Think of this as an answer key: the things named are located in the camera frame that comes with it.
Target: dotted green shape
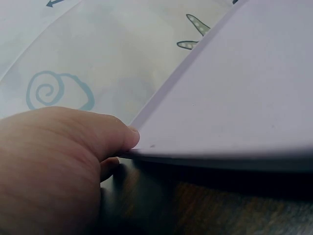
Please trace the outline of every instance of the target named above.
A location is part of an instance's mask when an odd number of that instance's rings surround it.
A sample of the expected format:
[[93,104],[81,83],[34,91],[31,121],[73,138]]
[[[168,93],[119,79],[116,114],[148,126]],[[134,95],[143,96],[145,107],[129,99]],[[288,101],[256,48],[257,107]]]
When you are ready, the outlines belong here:
[[[186,17],[202,36],[204,36],[211,29],[209,26],[204,24],[202,21],[200,21],[197,17],[193,15],[187,14]],[[192,50],[197,43],[198,43],[197,41],[180,41],[177,42],[177,46],[187,50]]]

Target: dark wooden surface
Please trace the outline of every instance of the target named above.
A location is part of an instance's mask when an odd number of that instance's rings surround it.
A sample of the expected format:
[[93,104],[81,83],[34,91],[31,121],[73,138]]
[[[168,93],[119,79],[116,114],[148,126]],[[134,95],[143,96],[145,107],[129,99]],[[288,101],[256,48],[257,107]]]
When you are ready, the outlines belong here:
[[102,184],[105,234],[313,234],[313,175],[122,160]]

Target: sheet of paper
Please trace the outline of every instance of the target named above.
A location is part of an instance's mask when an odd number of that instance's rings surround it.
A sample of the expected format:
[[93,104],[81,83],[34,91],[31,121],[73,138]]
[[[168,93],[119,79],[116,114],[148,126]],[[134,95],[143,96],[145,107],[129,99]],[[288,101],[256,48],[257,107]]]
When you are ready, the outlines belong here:
[[312,7],[235,6],[134,120],[140,153],[210,159],[312,148]]
[[64,0],[53,8],[44,0],[21,2],[7,1],[11,13],[1,21],[12,29],[0,43],[6,50],[0,115],[54,105],[128,124],[233,6],[231,0]]
[[51,23],[80,1],[81,0],[1,1],[0,80],[17,58]]

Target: light purple card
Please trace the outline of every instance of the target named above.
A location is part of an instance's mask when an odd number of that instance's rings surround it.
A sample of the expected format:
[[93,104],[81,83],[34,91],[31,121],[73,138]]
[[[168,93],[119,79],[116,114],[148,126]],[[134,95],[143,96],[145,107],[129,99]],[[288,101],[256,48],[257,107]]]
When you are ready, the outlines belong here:
[[240,0],[135,118],[126,157],[313,170],[313,2]]

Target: wooden table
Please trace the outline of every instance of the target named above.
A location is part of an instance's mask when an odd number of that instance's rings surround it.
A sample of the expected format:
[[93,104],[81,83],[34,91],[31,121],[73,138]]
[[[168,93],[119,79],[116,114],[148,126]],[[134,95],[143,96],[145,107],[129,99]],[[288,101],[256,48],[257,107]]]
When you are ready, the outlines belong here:
[[102,184],[105,234],[313,234],[313,175],[121,163]]

